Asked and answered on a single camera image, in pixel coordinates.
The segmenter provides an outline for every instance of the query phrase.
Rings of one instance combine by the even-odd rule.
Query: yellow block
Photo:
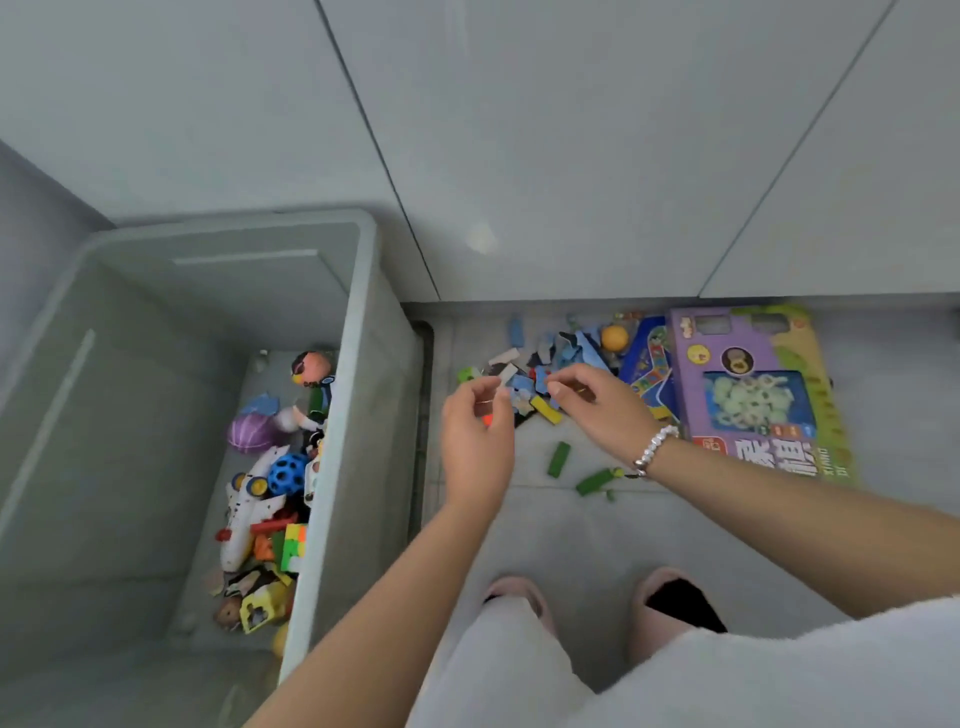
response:
[[[540,395],[537,395],[536,397],[532,398],[530,400],[530,403],[533,404],[534,409],[540,412],[541,415],[543,415],[543,417],[549,420],[550,424],[552,425],[559,425],[560,421],[564,418],[564,416],[560,414],[560,412],[558,412],[549,404],[547,404],[543,400],[543,397],[541,397]]]

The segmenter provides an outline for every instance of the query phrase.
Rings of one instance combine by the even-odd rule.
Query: green toy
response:
[[[550,458],[550,467],[546,469],[546,474],[550,477],[560,477],[561,471],[566,465],[566,457],[570,454],[570,445],[564,442],[557,443],[557,449],[553,451],[553,457]]]
[[[588,478],[577,483],[577,493],[581,496],[589,496],[603,488],[607,483],[616,479],[619,468],[605,468],[599,473],[594,473]]]

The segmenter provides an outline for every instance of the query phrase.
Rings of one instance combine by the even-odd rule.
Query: pearl bracelet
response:
[[[634,461],[636,477],[647,477],[647,468],[649,468],[650,463],[653,462],[654,455],[657,454],[657,449],[670,435],[680,437],[680,431],[674,425],[667,425],[654,436],[654,439],[650,441],[650,445],[643,451],[642,457]]]

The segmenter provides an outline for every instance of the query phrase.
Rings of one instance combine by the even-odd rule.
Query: blue ball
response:
[[[309,459],[301,452],[278,457],[267,475],[267,487],[274,496],[291,496],[303,491],[303,476]]]

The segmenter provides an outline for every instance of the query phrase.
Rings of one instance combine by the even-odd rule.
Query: game box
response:
[[[794,305],[670,312],[684,433],[704,448],[856,482],[809,315]]]
[[[666,317],[646,316],[639,321],[634,340],[623,357],[620,378],[646,402],[653,416],[665,425],[680,423],[674,390]]]

